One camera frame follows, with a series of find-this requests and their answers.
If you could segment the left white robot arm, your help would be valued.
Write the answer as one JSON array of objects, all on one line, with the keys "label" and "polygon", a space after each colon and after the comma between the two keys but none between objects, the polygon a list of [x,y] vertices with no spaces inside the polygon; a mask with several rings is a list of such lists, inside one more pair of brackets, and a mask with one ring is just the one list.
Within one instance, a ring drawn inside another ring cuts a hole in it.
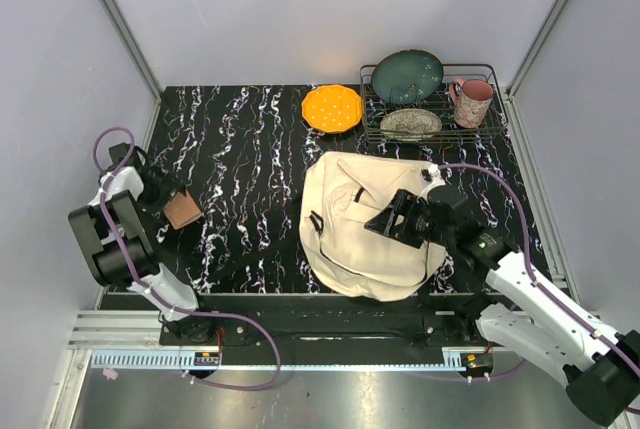
[{"label": "left white robot arm", "polygon": [[153,238],[156,210],[186,190],[151,165],[131,143],[109,148],[111,165],[99,173],[98,192],[71,211],[68,222],[95,281],[144,297],[160,311],[163,330],[181,342],[208,343],[216,321],[202,311],[194,289],[167,267]]}]

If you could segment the beige canvas backpack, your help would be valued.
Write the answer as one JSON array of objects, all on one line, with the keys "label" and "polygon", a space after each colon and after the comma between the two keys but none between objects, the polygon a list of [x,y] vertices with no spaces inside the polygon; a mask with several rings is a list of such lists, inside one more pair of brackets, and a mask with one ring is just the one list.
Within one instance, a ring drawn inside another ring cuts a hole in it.
[{"label": "beige canvas backpack", "polygon": [[445,261],[445,248],[425,242],[413,248],[367,230],[399,189],[418,196],[442,185],[424,172],[437,165],[328,151],[307,169],[299,238],[314,276],[349,297],[381,302],[414,294]]}]

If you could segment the orange polka dot plate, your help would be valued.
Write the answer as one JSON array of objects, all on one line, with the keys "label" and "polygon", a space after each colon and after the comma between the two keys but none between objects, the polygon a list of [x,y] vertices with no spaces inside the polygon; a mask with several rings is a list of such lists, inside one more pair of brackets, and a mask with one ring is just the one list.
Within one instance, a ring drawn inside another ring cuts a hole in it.
[{"label": "orange polka dot plate", "polygon": [[314,130],[338,134],[357,126],[363,117],[359,94],[343,85],[325,85],[311,90],[301,104],[303,120]]}]

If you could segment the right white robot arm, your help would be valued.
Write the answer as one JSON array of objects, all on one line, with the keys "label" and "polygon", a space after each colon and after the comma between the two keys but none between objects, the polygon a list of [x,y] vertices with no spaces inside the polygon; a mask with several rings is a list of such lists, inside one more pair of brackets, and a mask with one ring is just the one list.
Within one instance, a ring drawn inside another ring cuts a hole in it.
[{"label": "right white robot arm", "polygon": [[603,427],[638,398],[638,331],[621,333],[582,308],[514,243],[482,225],[453,187],[434,187],[424,197],[399,190],[364,226],[414,248],[425,242],[444,247],[457,274],[490,286],[523,311],[518,316],[486,294],[474,295],[453,323],[463,344],[485,339],[515,352],[555,379],[573,405]]}]

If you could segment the pink patterned mug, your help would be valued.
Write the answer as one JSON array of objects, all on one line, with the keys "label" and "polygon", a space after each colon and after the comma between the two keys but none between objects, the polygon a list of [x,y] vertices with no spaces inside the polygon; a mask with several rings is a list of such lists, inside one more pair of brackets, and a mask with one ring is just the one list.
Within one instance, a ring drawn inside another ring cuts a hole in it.
[{"label": "pink patterned mug", "polygon": [[476,129],[485,119],[494,89],[484,80],[457,78],[449,83],[449,95],[455,123],[463,129]]}]

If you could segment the dark teal plate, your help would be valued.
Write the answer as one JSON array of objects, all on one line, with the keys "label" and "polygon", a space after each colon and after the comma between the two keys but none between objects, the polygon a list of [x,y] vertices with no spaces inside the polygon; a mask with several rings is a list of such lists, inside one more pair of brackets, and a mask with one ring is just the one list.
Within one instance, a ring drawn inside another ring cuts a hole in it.
[{"label": "dark teal plate", "polygon": [[407,49],[385,57],[375,67],[371,85],[384,102],[409,105],[436,91],[444,78],[444,67],[432,53]]}]

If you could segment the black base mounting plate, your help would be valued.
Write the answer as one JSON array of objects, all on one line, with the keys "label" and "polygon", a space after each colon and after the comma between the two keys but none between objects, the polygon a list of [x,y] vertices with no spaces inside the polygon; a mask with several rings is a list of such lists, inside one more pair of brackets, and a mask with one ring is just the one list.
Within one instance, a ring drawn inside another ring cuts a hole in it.
[{"label": "black base mounting plate", "polygon": [[238,314],[262,325],[275,339],[393,338],[431,347],[487,346],[460,310],[470,294],[427,294],[396,302],[336,294],[216,294],[201,301],[207,311]]}]

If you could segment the brown leather wallet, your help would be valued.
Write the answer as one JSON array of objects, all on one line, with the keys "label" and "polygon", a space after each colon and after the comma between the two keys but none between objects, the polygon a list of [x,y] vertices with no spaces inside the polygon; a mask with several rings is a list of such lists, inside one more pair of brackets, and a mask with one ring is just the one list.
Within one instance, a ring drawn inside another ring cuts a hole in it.
[{"label": "brown leather wallet", "polygon": [[178,191],[163,207],[164,216],[173,229],[182,229],[203,216],[198,203],[188,190]]}]

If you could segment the beige patterned plate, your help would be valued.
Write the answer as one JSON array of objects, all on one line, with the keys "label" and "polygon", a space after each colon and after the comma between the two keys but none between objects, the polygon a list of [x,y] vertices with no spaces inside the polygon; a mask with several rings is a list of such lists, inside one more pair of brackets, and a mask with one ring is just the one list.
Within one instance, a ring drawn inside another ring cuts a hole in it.
[{"label": "beige patterned plate", "polygon": [[381,134],[400,142],[422,142],[440,132],[442,127],[442,121],[435,113],[418,108],[396,110],[380,122]]}]

